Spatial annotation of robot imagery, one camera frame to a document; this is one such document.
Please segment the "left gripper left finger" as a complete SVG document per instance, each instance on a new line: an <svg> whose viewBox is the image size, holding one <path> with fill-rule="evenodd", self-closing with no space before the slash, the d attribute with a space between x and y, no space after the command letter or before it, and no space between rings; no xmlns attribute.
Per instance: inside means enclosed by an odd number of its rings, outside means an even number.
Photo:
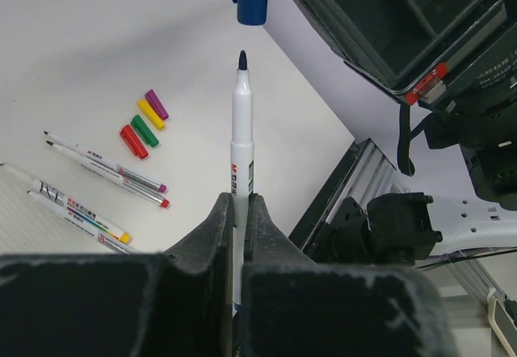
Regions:
<svg viewBox="0 0 517 357"><path fill-rule="evenodd" d="M229 356L233 203L154 254L1 259L4 356Z"/></svg>

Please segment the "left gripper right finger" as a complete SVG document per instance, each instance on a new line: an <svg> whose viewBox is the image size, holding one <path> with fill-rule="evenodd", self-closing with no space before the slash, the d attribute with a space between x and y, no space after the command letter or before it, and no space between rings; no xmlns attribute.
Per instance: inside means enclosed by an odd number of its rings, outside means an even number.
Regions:
<svg viewBox="0 0 517 357"><path fill-rule="evenodd" d="M244 356L456 356L439 293L408 267L318 264L254 195L242 268Z"/></svg>

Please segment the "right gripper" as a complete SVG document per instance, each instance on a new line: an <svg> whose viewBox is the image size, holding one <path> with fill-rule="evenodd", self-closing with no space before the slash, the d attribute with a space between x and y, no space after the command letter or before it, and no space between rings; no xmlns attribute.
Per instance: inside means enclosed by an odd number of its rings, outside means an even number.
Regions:
<svg viewBox="0 0 517 357"><path fill-rule="evenodd" d="M392 96L442 75L458 95L516 46L516 0L293 0L350 67Z"/></svg>

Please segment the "green marker pen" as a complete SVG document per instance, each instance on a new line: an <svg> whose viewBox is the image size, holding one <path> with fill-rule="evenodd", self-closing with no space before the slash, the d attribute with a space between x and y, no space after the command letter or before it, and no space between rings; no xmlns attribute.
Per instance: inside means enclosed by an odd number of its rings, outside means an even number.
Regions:
<svg viewBox="0 0 517 357"><path fill-rule="evenodd" d="M34 191L27 191L27 194L31 196L44 209L51 212L60 219L66 221L74 228L82 231L88 237L96 240L103 246L106 246L107 248L121 254L138 253L138 251L132 248L131 246L116 240L108 233L105 233L100 228L96 227L93 223L89 222L83 217L80 217L79 215L70 211L69 209L59 206L58 204L52 202L50 199L47 199L42 195L36 194Z"/></svg>

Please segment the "blue marker pen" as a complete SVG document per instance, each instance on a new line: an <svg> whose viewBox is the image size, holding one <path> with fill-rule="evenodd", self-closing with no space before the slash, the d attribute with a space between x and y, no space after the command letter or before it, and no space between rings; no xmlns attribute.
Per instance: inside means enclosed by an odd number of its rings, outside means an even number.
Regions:
<svg viewBox="0 0 517 357"><path fill-rule="evenodd" d="M233 201L233 307L242 306L242 266L250 197L254 192L253 93L247 55L239 54L232 97L230 193Z"/></svg>

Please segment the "green pen cap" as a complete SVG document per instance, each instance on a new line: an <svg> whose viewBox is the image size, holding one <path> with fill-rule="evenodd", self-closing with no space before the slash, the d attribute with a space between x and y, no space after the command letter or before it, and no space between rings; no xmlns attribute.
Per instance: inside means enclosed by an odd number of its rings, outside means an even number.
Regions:
<svg viewBox="0 0 517 357"><path fill-rule="evenodd" d="M137 135L150 147L154 148L159 145L159 140L150 130L146 122L140 115L135 115L130 122L131 127Z"/></svg>

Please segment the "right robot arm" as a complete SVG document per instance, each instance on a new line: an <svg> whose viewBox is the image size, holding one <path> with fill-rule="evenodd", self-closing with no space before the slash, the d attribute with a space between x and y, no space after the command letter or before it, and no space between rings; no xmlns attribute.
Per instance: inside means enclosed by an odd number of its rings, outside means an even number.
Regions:
<svg viewBox="0 0 517 357"><path fill-rule="evenodd" d="M410 143L460 149L476 200L346 199L321 232L326 263L471 259L516 247L516 0L294 0L344 63L399 106L397 165Z"/></svg>

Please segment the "yellow marker pen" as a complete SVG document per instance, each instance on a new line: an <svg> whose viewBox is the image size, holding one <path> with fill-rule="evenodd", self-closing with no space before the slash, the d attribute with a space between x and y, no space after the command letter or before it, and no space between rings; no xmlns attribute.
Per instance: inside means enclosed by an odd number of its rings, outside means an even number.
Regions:
<svg viewBox="0 0 517 357"><path fill-rule="evenodd" d="M97 212L94 212L92 209L79 203L71 195L65 194L64 192L56 189L55 187L46 183L45 181L36 178L31 174L27 173L26 171L12 166L11 164L3 162L1 164L1 169L4 172L13 175L23 184L28 185L30 188L29 191L34 191L36 194L42 195L43 197L51 200L59 206L67 208L70 211L79 215L80 217L85 218L105 233L108 233L116 240L126 245L129 245L132 241L132 235L130 233L128 233L126 230L122 229L118 225L111 223L108 219L104 218Z"/></svg>

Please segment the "red marker pen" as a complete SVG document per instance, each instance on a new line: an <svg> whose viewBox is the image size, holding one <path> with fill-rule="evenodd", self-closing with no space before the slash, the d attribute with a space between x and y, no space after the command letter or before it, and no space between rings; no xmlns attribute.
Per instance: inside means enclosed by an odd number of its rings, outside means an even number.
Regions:
<svg viewBox="0 0 517 357"><path fill-rule="evenodd" d="M81 154L74 152L72 149L69 149L63 145L59 145L55 142L46 141L45 143L54 148L59 154L76 162L90 172L95 173L107 181L125 189L126 191L129 191L134 195L138 195L141 198L156 204L160 208L168 208L170 206L170 201L163 195L160 195L156 191L153 191L148 187L144 187L132 181L131 179L124 177L122 174L116 173L114 170L106 167L105 165L102 165L90 159L89 157L84 157Z"/></svg>

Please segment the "red pen cap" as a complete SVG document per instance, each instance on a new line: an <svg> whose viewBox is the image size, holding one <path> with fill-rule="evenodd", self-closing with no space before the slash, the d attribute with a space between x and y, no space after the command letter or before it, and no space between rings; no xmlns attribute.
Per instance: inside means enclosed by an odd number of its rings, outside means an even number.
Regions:
<svg viewBox="0 0 517 357"><path fill-rule="evenodd" d="M130 124L126 124L119 132L121 139L132 152L132 154L143 160L149 156L149 152L142 144L139 136L135 133Z"/></svg>

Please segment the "purple marker pen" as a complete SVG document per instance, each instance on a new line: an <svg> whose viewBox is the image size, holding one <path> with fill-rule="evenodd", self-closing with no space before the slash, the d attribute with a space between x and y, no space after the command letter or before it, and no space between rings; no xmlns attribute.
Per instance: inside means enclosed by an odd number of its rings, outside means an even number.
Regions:
<svg viewBox="0 0 517 357"><path fill-rule="evenodd" d="M81 145L79 143L75 143L72 141L67 140L63 136L57 135L56 133L44 131L44 135L49 137L52 141L55 141L59 145L63 145L69 149L72 149L74 152L81 154L82 156L87 156L91 158L92 160L110 168L111 170L117 172L118 174L121 174L125 178L131 179L139 183L140 185L143 185L144 187L148 187L152 189L153 191L166 194L167 192L167 186L162 183L161 181L157 181L155 179L152 179L148 176L145 176L143 174L140 174L136 172L135 170L131 170L126 166L123 166L112 159L106 157L105 155L99 153L96 149L90 149L84 145Z"/></svg>

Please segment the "yellow pen cap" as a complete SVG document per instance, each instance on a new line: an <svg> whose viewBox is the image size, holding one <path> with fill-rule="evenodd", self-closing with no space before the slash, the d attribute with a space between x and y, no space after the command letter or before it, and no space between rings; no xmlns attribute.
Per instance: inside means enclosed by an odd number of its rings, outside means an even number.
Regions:
<svg viewBox="0 0 517 357"><path fill-rule="evenodd" d="M137 106L157 130L163 130L166 127L164 120L145 99L138 100Z"/></svg>

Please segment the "purple pen cap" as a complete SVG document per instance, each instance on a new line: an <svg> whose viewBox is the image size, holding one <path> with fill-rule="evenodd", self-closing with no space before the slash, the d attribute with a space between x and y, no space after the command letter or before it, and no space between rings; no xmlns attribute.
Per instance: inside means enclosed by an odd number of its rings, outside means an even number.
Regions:
<svg viewBox="0 0 517 357"><path fill-rule="evenodd" d="M145 99L162 120L169 119L169 113L162 104L162 101L153 89L145 93Z"/></svg>

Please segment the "aluminium frame rail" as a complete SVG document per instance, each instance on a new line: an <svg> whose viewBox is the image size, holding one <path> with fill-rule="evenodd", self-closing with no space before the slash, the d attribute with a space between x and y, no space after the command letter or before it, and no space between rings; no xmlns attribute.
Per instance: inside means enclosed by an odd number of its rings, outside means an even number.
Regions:
<svg viewBox="0 0 517 357"><path fill-rule="evenodd" d="M516 296L482 260L516 252L516 215L494 203L405 189L373 141L353 144L309 205L290 240L319 263L446 268L464 289L453 317L516 328Z"/></svg>

